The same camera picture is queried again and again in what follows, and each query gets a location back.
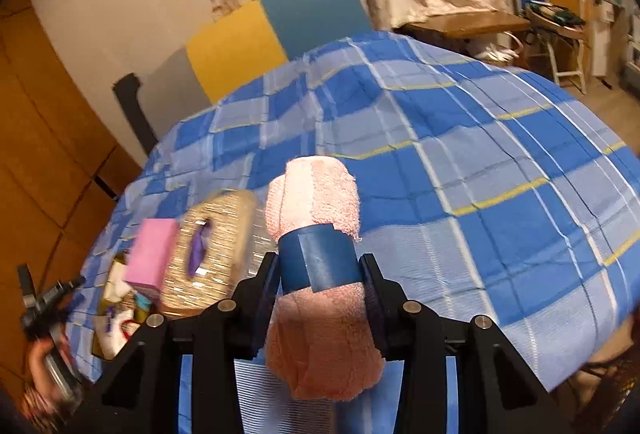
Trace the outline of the pink towel blue band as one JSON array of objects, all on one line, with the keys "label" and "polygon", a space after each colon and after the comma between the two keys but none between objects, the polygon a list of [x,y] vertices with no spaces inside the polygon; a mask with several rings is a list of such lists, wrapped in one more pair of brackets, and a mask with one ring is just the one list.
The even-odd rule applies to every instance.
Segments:
[{"label": "pink towel blue band", "polygon": [[297,399],[346,402],[381,379],[355,244],[356,180],[335,158],[297,158],[269,185],[265,207],[282,294],[265,358]]}]

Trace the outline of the gold metal tray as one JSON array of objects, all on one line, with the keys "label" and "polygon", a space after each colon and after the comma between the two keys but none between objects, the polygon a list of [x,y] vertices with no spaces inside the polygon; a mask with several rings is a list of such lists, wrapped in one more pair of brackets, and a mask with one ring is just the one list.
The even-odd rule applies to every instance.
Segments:
[{"label": "gold metal tray", "polygon": [[91,353],[109,362],[126,345],[154,307],[152,301],[125,281],[128,251],[112,259],[93,317]]}]

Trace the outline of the pink cardboard box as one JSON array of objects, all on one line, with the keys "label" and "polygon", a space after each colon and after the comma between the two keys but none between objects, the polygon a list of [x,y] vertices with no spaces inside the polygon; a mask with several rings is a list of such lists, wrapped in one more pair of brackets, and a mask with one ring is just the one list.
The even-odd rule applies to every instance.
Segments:
[{"label": "pink cardboard box", "polygon": [[178,230],[179,223],[172,218],[147,218],[142,222],[128,256],[124,275],[127,284],[158,299]]}]

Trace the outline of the wooden wardrobe panels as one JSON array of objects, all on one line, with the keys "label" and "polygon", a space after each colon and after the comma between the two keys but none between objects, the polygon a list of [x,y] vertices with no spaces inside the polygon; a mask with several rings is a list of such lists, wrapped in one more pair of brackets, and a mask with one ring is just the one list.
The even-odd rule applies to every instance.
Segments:
[{"label": "wooden wardrobe panels", "polygon": [[1,369],[23,373],[16,269],[75,276],[140,172],[58,58],[31,0],[1,2]]}]

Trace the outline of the blue plaid tablecloth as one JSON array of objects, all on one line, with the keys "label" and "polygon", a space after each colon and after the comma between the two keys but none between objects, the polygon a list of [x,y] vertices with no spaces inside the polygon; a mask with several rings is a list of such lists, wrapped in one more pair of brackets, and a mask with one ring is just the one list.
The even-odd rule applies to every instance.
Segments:
[{"label": "blue plaid tablecloth", "polygon": [[[340,160],[358,264],[423,305],[404,360],[347,402],[295,398],[234,359],[220,300],[160,310],[112,362],[90,322],[147,218],[220,190],[267,200],[288,161]],[[390,32],[342,38],[247,83],[154,147],[96,239],[66,333],[92,390],[72,433],[566,433],[550,390],[639,303],[639,161],[538,74]]]}]

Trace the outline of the black rolled mat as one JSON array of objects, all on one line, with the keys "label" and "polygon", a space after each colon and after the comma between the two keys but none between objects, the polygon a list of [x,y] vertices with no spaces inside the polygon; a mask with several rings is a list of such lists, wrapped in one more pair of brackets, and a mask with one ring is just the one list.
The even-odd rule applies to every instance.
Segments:
[{"label": "black rolled mat", "polygon": [[139,102],[141,87],[139,78],[128,73],[113,85],[113,93],[142,149],[150,154],[157,144],[157,137]]}]

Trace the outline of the grey yellow blue sofa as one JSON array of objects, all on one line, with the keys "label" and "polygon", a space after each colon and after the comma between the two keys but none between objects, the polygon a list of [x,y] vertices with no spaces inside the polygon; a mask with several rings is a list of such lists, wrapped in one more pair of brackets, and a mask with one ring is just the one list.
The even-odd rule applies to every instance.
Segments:
[{"label": "grey yellow blue sofa", "polygon": [[206,24],[143,78],[138,104],[159,139],[244,84],[373,29],[361,0],[254,0]]}]

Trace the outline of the wooden side table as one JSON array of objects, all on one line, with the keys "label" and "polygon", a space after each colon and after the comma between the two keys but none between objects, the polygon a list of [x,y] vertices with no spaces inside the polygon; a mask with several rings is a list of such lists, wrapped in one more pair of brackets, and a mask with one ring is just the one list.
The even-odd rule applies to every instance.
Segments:
[{"label": "wooden side table", "polygon": [[477,38],[502,32],[523,32],[530,22],[510,12],[467,12],[427,17],[423,21],[409,22],[397,29],[403,34],[436,33],[444,38]]}]

